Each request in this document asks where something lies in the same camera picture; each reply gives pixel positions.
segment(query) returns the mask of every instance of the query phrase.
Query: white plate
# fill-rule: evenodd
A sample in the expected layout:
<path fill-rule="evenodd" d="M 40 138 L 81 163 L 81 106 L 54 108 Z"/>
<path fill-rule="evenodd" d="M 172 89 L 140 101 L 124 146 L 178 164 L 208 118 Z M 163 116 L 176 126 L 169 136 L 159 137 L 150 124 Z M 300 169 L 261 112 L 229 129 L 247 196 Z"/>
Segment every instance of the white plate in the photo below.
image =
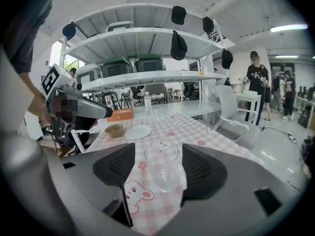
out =
<path fill-rule="evenodd" d="M 128 129 L 125 133 L 126 138 L 137 140 L 148 136 L 151 133 L 151 127 L 148 125 L 138 125 Z"/>

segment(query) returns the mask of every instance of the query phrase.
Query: pink checkered tablecloth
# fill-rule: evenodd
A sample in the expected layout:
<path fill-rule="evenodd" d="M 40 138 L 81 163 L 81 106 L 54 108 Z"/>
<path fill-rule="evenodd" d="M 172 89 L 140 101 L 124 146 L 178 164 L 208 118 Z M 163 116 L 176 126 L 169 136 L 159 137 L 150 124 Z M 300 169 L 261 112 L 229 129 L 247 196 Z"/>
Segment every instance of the pink checkered tablecloth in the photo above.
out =
<path fill-rule="evenodd" d="M 128 120 L 122 123 L 124 131 L 135 125 L 146 124 L 151 127 L 150 135 L 140 140 L 128 140 L 125 136 L 113 139 L 100 132 L 86 152 L 110 148 L 124 143 L 135 143 L 135 164 L 125 183 L 128 209 L 133 221 L 133 230 L 153 235 L 167 224 L 180 210 L 182 192 L 186 189 L 186 176 L 180 166 L 179 177 L 175 189 L 171 192 L 161 192 L 148 173 L 148 163 L 144 157 L 146 147 L 156 142 L 167 143 L 168 140 L 177 145 L 180 151 L 179 161 L 182 161 L 182 144 L 200 145 L 241 156 L 266 167 L 264 162 L 250 153 L 246 148 L 238 146 L 233 141 L 217 133 L 200 122 L 175 114 L 157 118 L 143 118 L 138 121 Z"/>

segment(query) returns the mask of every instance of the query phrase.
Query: bowl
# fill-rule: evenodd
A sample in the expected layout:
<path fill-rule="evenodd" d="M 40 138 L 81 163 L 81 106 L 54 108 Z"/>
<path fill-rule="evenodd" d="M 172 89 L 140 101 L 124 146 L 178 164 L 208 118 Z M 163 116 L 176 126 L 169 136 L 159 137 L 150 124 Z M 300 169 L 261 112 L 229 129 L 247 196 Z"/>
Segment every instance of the bowl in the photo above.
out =
<path fill-rule="evenodd" d="M 122 136 L 124 132 L 124 126 L 122 124 L 114 124 L 105 129 L 105 133 L 111 138 L 118 138 Z"/>

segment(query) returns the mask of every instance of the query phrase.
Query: bottle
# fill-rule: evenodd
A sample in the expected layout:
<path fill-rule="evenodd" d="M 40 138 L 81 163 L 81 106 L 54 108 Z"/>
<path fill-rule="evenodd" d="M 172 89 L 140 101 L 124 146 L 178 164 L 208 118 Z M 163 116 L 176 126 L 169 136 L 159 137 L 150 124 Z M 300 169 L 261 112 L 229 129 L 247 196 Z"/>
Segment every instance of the bottle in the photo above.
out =
<path fill-rule="evenodd" d="M 146 115 L 150 116 L 152 114 L 152 107 L 151 107 L 151 97 L 149 96 L 149 92 L 146 92 L 144 98 L 144 108 L 146 111 Z"/>

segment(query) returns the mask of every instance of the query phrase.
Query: ceiling light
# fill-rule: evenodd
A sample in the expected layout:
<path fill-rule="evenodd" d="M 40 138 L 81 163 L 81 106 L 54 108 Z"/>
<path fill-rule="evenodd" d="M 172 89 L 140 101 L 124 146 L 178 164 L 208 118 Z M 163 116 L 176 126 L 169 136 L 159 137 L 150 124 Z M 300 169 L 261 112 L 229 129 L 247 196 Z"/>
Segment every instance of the ceiling light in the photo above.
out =
<path fill-rule="evenodd" d="M 296 59 L 298 58 L 298 55 L 282 55 L 282 56 L 276 56 L 277 59 Z"/>
<path fill-rule="evenodd" d="M 272 27 L 270 31 L 277 32 L 277 31 L 283 31 L 283 30 L 304 30 L 307 28 L 308 28 L 308 25 L 306 24 L 297 24 L 297 25 Z"/>

